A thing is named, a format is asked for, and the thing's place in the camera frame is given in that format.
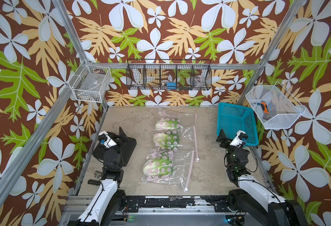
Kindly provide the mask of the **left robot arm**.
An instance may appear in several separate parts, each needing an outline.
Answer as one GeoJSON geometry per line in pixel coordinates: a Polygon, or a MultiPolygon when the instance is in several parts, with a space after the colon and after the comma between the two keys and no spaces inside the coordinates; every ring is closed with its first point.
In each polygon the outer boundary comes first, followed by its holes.
{"type": "Polygon", "coordinates": [[[86,210],[76,221],[70,221],[69,226],[107,226],[115,213],[125,207],[126,194],[119,185],[136,140],[128,137],[121,127],[118,134],[101,132],[97,140],[93,156],[102,162],[102,173],[99,180],[88,183],[99,188],[86,210]]]}

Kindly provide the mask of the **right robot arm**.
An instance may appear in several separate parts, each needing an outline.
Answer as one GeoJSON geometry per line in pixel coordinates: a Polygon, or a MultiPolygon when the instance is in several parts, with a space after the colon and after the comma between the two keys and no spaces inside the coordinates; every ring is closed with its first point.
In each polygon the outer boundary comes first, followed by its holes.
{"type": "Polygon", "coordinates": [[[249,151],[244,149],[248,135],[238,131],[234,139],[220,130],[216,141],[226,150],[224,164],[230,182],[237,186],[228,194],[233,211],[245,211],[263,226],[306,226],[302,207],[288,201],[257,181],[246,167],[249,151]]]}

